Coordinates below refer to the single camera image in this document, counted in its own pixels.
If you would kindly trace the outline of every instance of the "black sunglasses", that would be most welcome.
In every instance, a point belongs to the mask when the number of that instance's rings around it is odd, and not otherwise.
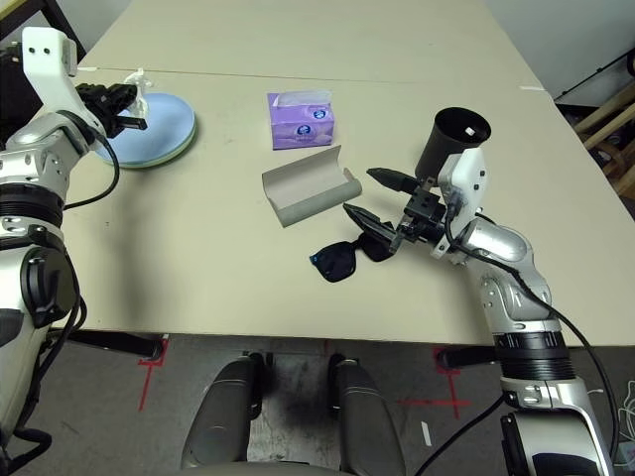
[[[355,250],[358,248],[361,248],[366,256],[376,263],[393,256],[388,251],[388,243],[379,241],[364,232],[352,243],[349,241],[333,243],[310,256],[309,259],[327,281],[337,283],[355,272]]]

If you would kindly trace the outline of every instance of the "floor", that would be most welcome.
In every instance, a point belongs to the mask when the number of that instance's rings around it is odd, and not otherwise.
[[[384,393],[412,474],[499,395],[496,365],[448,375],[435,365],[435,349],[391,342],[173,335],[163,364],[150,368],[130,355],[68,344],[47,376],[31,419],[31,426],[54,436],[54,445],[16,474],[174,474],[207,386],[243,350],[273,352],[277,375],[263,413],[252,422],[251,460],[337,468],[336,423],[326,414],[324,380],[328,356],[341,352],[358,357]],[[599,354],[621,402],[627,380],[635,379],[635,348],[601,348]],[[572,357],[588,388],[599,388],[586,354],[575,350]],[[606,434],[605,398],[600,393],[590,397]],[[498,423],[503,412],[462,438],[426,474],[507,474]],[[432,446],[426,445],[422,421]]]

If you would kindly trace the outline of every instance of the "beige table surface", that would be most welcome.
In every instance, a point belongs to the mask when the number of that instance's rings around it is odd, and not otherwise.
[[[538,84],[479,0],[134,0],[83,63],[363,81],[457,75],[466,86],[486,77],[492,89],[510,79]]]
[[[109,84],[126,74],[102,69],[77,80]],[[358,235],[344,211],[279,224],[261,174],[321,149],[272,151],[265,95],[328,87],[340,163],[363,186],[353,203],[394,221],[407,195],[364,171],[412,171],[444,107],[486,117],[485,212],[531,240],[555,305],[591,342],[635,343],[635,224],[548,94],[519,89],[517,75],[496,88],[451,73],[417,84],[151,75],[155,90],[192,105],[197,137],[179,159],[126,171],[106,199],[65,215],[87,328],[489,343],[466,272],[432,259],[426,245],[407,243],[381,264],[358,253],[355,275],[330,284],[309,255]],[[69,199],[101,191],[111,174],[91,153],[71,175]]]

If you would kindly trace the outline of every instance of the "light blue plate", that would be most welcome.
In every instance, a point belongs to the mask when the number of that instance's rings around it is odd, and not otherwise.
[[[167,162],[180,154],[194,137],[194,111],[189,104],[164,92],[151,92],[144,97],[150,108],[146,118],[148,128],[125,129],[109,139],[122,168],[142,169]],[[112,164],[105,149],[99,148],[96,153]]]

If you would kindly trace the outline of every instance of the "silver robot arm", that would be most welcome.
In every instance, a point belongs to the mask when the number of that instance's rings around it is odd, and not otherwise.
[[[21,60],[45,108],[54,112],[16,132],[0,152],[0,475],[51,444],[49,435],[25,423],[83,306],[61,231],[70,172],[104,136],[146,127],[143,119],[117,115],[139,100],[136,86],[72,86],[74,43],[63,33],[26,28]],[[53,337],[51,324],[67,316]],[[40,446],[12,459],[6,447],[13,435]]]
[[[479,216],[488,176],[482,151],[447,158],[438,176],[444,204],[430,192],[429,181],[386,169],[368,173],[411,199],[397,229],[344,204],[353,221],[393,252],[403,240],[428,242],[433,257],[464,265],[472,277],[501,365],[505,402],[518,410],[501,420],[510,474],[612,475],[586,386],[572,367],[530,243]]]

